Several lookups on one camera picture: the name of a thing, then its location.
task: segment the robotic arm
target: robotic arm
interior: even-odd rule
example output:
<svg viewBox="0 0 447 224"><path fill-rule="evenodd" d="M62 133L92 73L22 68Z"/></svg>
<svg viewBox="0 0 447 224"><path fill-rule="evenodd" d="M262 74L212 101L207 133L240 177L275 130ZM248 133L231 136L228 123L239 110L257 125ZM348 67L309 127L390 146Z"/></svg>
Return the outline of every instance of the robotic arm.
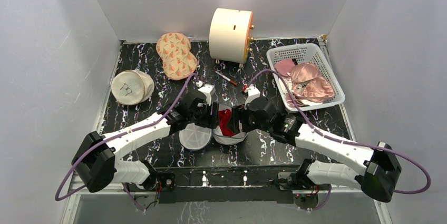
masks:
<svg viewBox="0 0 447 224"><path fill-rule="evenodd" d="M111 182L135 183L146 190L160 183L165 190L173 190L175 176L170 172L159 172L146 160L124 161L123 156L137 148L177 131L187 124L214 129L218 124L218 104L211 102L214 92L212 85L205 85L189 91L179 104L158 124L143 130L136 128L147 126L162 117L167 109L151 115L144 121L120 131L100 136L89 133L78 149L72 164L91 146L118 135L128 134L111 140L91 152L75 169L90 192L97 192ZM322 163L306 159L295 173L280 172L275 184L281 190L310 189L317 184L335 184L361 189L369 197L389 202L393 195L401 166L395 155L369 148L343 144L350 140L327 132L327 135L342 140L341 143L324 139L305 123L299 114L283 114L260 92L250 86L244 91L246 103L232 108L232 118L228 128L233 133L262 130L268 132L276 141L306 148L340 163ZM389 148L385 143L379 146Z"/></svg>

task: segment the orange floral pattern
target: orange floral pattern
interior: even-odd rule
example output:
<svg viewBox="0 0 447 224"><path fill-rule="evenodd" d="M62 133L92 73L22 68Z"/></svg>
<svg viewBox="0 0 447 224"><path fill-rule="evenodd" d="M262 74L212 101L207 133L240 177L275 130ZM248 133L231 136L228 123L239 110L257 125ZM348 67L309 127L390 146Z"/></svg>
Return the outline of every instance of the orange floral pattern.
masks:
<svg viewBox="0 0 447 224"><path fill-rule="evenodd" d="M181 33L167 33L160 37L157 52L163 60L164 73L169 79L181 80L196 70L198 61L190 49L191 42Z"/></svg>

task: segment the plastic basket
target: plastic basket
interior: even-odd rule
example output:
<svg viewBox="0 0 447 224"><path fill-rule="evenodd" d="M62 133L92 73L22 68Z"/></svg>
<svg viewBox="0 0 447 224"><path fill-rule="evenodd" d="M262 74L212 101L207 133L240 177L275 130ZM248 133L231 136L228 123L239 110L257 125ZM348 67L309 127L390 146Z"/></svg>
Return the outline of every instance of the plastic basket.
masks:
<svg viewBox="0 0 447 224"><path fill-rule="evenodd" d="M312 43L297 44L291 46L272 48L269 51L267 51L267 60L272 70L275 70L275 64L277 62L287 58L296 59L298 63L302 62L314 63L315 65L317 65L318 69L320 70L324 78L326 78L331 83L332 88L334 89L335 95L333 98L326 100L323 104L301 107L302 111L310 111L310 110L317 110L321 108L331 107L341 104L345 101L345 93L343 93L343 90L340 87L340 84L338 83L337 78L335 77L334 72L332 71L332 68L327 63L327 60L324 57L323 52L317 45ZM274 75L274 78L276 81L276 85L280 89L281 87L279 86L279 81L281 80L278 79L276 75ZM298 112L296 108L293 108L287 104L286 94L282 94L282 91L279 92L281 93L281 98L283 100L287 112L289 113Z"/></svg>

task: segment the red cloth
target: red cloth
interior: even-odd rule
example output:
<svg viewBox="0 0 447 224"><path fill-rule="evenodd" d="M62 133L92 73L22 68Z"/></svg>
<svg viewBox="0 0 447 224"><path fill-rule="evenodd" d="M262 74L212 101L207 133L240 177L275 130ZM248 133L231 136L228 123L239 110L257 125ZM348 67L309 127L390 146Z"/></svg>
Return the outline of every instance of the red cloth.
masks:
<svg viewBox="0 0 447 224"><path fill-rule="evenodd" d="M219 115L219 126L220 130L222 131L222 135L229 137L234 136L235 134L227 127L227 124L231 119L231 110L226 109L224 111L219 111L218 115Z"/></svg>

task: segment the tabletop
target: tabletop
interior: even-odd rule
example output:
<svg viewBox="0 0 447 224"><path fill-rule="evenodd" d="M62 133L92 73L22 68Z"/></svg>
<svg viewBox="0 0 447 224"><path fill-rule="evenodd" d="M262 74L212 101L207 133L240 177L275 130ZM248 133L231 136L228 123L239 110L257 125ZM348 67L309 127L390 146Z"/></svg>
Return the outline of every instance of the tabletop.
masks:
<svg viewBox="0 0 447 224"><path fill-rule="evenodd" d="M278 40L255 40L251 43L253 51L243 69L238 63L221 62L215 64L210 57L207 41L191 42L191 53L199 62L196 73L199 80L213 84L216 92L213 101L229 106L243 104L242 86L263 69L269 69L266 53L269 49L285 45L300 43L314 43L316 38L295 38ZM150 75L155 83L152 96L137 105L121 105L110 94L107 103L101 133L120 130L134 123L142 121L152 113L157 112L178 95L184 80L169 80L163 72L162 62L156 50L156 43L136 43L121 46L120 58L116 74L125 70L140 70ZM239 83L234 86L218 76L214 70L220 70ZM194 88L192 82L188 88ZM275 105L281 106L274 78L270 74L262 75L256 81L266 98L273 100ZM317 127L349 139L347 127L340 107L333 106L306 112L310 121ZM138 148L124 157L128 161L146 159L155 168L165 167L227 167L236 165L299 165L306 158L313 158L323 162L331 160L321 154L307 149L276 142L267 133L259 130L247 134L246 139L235 145L221 145L214 139L202 150L190 151L185 149L179 141L178 133L158 139Z"/></svg>

